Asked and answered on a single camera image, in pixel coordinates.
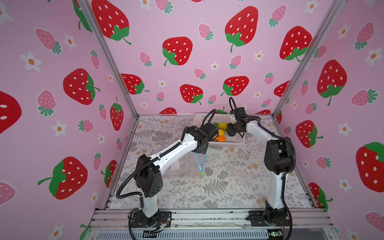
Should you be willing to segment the clear zip top bag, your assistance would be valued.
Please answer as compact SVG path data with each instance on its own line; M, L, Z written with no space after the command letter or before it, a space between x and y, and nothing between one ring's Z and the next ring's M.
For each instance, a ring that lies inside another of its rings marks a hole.
M162 177L166 179L177 179L184 181L190 178L207 177L208 159L204 154L189 152L180 157L172 164L163 164L161 167Z

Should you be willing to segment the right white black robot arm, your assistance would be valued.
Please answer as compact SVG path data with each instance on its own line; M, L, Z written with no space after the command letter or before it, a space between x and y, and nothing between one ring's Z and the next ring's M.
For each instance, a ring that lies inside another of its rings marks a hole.
M265 128L260 117L248 116L244 108L232 109L230 115L232 123L227 124L227 132L231 137L249 133L266 146L264 163L269 171L270 189L265 205L265 221L272 226L279 220L290 218L285 190L287 175L296 165L296 152L291 140Z

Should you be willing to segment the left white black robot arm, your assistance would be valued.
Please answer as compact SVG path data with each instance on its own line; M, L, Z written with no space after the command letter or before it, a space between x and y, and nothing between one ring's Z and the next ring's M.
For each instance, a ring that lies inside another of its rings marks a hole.
M163 174L181 157L193 152L206 154L209 142L219 136L217 127L212 123L203 123L201 127L185 127L181 137L172 145L150 157L141 155L136 169L123 181L116 191L121 200L138 195L141 201L139 210L147 218L159 212L157 194L163 188Z

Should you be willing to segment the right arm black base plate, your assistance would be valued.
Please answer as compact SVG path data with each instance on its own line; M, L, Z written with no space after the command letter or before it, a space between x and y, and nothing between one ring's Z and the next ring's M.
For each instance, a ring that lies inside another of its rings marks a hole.
M250 221L253 227L289 227L292 223L287 216L270 219L265 211L249 211L246 221Z

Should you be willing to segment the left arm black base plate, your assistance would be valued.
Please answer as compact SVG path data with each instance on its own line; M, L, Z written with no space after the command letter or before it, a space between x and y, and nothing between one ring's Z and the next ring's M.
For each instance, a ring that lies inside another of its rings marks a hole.
M172 212L158 211L148 218L142 211L133 213L131 227L133 228L167 228L171 226Z

